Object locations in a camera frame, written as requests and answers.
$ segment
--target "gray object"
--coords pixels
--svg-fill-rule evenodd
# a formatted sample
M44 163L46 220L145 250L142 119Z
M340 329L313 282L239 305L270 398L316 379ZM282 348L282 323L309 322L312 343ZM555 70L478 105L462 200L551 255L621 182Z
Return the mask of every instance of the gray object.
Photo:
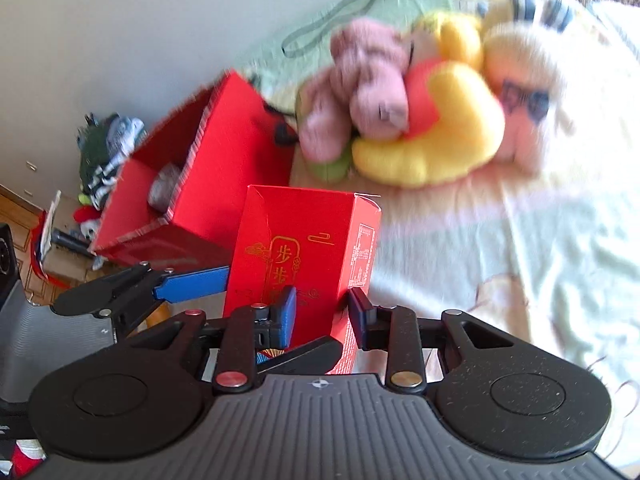
M120 463L51 456L30 480L613 480L592 453L562 463L507 462L460 442L422 397L374 375L268 376L220 397L164 451Z
M181 173L182 170L175 164L167 164L159 171L158 176L151 184L149 196L146 199L153 209L166 213Z
M111 319L58 316L30 303L18 280L0 305L0 399L26 402L45 375L113 343Z

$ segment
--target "red gift box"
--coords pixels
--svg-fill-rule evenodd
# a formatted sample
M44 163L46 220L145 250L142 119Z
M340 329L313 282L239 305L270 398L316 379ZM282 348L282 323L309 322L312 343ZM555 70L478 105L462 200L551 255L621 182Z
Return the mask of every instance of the red gift box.
M229 276L224 315L298 295L291 347L323 335L344 344L334 372L349 373L356 350L345 292L369 288L380 208L353 193L249 186Z
M162 269L229 264L249 184L286 186L293 149L276 146L280 119L230 73L175 109L124 164L92 249L124 265ZM147 205L167 164L184 168L167 213Z

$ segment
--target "wall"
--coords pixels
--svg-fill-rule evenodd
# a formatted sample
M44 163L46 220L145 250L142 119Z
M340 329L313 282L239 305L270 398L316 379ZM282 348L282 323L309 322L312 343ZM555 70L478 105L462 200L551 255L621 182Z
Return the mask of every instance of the wall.
M39 206L57 189L75 195L85 113L152 124L243 50L332 1L0 0L0 184Z

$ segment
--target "blue gripper pad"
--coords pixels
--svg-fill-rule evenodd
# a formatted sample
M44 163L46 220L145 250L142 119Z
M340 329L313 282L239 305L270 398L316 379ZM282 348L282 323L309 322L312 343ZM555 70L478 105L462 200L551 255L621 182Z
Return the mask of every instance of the blue gripper pad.
M194 300L224 292L228 279L228 266L175 274L168 276L162 285L156 286L154 295L156 300L165 300L169 303Z
M294 286L286 286L282 289L280 297L271 307L271 321L280 325L277 348L285 349L291 343L293 325L296 321L296 288Z

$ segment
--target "plush toy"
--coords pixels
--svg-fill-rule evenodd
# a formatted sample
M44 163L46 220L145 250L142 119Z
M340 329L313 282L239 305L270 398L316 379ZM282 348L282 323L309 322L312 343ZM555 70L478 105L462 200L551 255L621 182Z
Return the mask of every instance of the plush toy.
M402 76L410 49L394 28L369 18L353 20L331 38L334 95L367 139L391 140L407 127L409 109Z
M499 95L506 125L496 160L514 160L538 174L553 145L574 126L564 110L568 73L562 37L541 25L503 23L484 38L484 75Z
M515 161L527 173L544 171L556 139L574 131L561 35L574 15L563 0L503 0L482 20L483 73L506 122L495 158Z
M80 234L89 241L94 241L100 227L101 211L90 205L80 206L74 211L74 220L80 227Z
M435 10L418 18L413 31L426 30L433 34L442 59L459 61L479 72L483 59L481 27L477 16Z
M558 32L565 28L574 18L574 10L564 0L503 0L495 2L488 8L479 6L483 15L482 36L492 27L500 23L523 22L539 23Z
M298 139L305 160L327 164L338 160L351 140L349 108L338 100L329 83L333 67L300 85L296 96Z
M415 187L484 164L500 144L504 117L478 73L480 28L474 16L437 12L404 36L365 18L336 32L335 65L306 81L296 99L309 169L339 180L353 156L372 180ZM351 145L353 126L360 138Z
M353 162L361 174L384 184L420 187L465 176L495 155L504 114L482 76L465 64L446 61L425 84L439 114L437 122L411 139L356 139Z

